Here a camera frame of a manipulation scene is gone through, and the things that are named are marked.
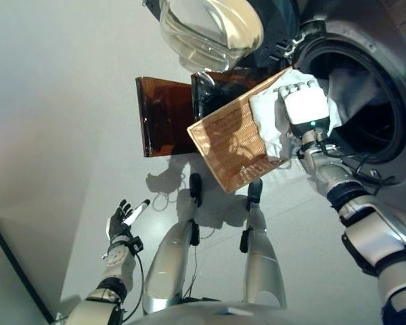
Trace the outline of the right white-backed robot hand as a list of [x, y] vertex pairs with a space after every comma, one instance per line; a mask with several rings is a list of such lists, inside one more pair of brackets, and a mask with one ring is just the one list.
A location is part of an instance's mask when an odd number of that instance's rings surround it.
[[294, 136], [302, 137], [314, 129], [330, 130], [330, 109], [325, 93], [316, 80], [281, 86], [277, 94], [284, 104]]

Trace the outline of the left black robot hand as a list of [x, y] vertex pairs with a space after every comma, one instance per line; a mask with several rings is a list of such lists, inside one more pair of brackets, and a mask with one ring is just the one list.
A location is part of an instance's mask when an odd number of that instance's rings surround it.
[[149, 207], [150, 203], [151, 201], [146, 199], [136, 207], [132, 207], [126, 199], [121, 200], [113, 215], [107, 220], [106, 235], [110, 243], [118, 236], [130, 235], [132, 225]]

